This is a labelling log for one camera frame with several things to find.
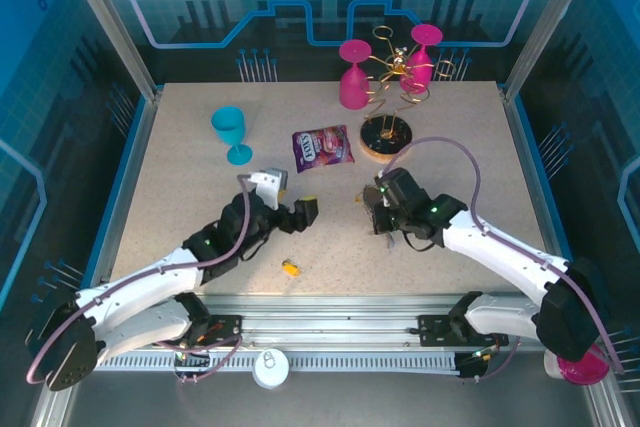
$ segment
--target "glass panel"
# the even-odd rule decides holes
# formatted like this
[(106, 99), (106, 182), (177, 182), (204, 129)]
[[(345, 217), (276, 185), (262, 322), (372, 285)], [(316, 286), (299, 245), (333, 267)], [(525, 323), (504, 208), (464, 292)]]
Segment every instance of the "glass panel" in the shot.
[(159, 83), (275, 78), (268, 68), (264, 73), (257, 68), (251, 72), (246, 66), (249, 60), (256, 66), (264, 61), (266, 67), (268, 61), (276, 60), (280, 81), (337, 80), (344, 70), (337, 47), (345, 40), (370, 40), (374, 49), (384, 52), (385, 45), (371, 34), (373, 27), (389, 25), (395, 29), (396, 42), (412, 45), (409, 32), (421, 22), (444, 32), (444, 42), (440, 50), (433, 48), (432, 56), (458, 59), (463, 67), (457, 80), (504, 80), (547, 2), (113, 1)]
[(40, 390), (28, 321), (79, 284), (139, 93), (85, 0), (0, 0), (0, 15), (0, 412), (18, 426)]
[(629, 320), (640, 308), (638, 5), (573, 0), (521, 91), (568, 246), (604, 269)]

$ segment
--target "table surface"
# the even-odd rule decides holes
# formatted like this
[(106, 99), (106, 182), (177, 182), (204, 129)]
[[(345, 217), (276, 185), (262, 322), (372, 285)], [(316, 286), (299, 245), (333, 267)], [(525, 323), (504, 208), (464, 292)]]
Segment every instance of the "table surface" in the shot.
[[(386, 107), (402, 105), (397, 86)], [(429, 100), (402, 113), (414, 139), (447, 136), (466, 145), (482, 173), (478, 213), (496, 227), (542, 248), (542, 238), (507, 119), (493, 82), (436, 82)], [(211, 115), (224, 105), (245, 112), (246, 143), (254, 156), (245, 166), (226, 160), (228, 146), (215, 135)], [(349, 111), (338, 101), (337, 82), (167, 84), (140, 171), (113, 270), (120, 278), (163, 257), (192, 233), (216, 220), (239, 192), (236, 175), (267, 167), (289, 171), (283, 203), (317, 195), (320, 214), (304, 233), (275, 232), (251, 261), (203, 286), (220, 294), (438, 294), (469, 290), (513, 291), (501, 277), (454, 252), (418, 253), (397, 236), (389, 249), (356, 196), (381, 164), (359, 145), (368, 109)], [(355, 163), (296, 173), (291, 135), (347, 125)], [(452, 146), (415, 147), (398, 165), (435, 197), (448, 193), (469, 202), (475, 177)], [(282, 271), (291, 259), (301, 274)]]

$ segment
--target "candy bag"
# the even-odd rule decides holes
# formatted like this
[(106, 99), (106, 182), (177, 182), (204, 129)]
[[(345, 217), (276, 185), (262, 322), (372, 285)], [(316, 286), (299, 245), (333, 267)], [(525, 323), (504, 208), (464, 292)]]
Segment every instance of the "candy bag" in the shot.
[(298, 173), (321, 165), (354, 162), (346, 125), (296, 132), (292, 138)]

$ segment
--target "blue plastic cup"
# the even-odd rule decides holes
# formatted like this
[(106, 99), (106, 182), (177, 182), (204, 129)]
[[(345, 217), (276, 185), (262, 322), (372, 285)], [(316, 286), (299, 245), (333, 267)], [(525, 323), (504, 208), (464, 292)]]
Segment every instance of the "blue plastic cup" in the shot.
[(244, 165), (251, 160), (253, 151), (242, 141), (247, 132), (244, 114), (238, 107), (226, 106), (216, 110), (211, 117), (211, 125), (220, 140), (231, 145), (227, 160), (233, 165)]

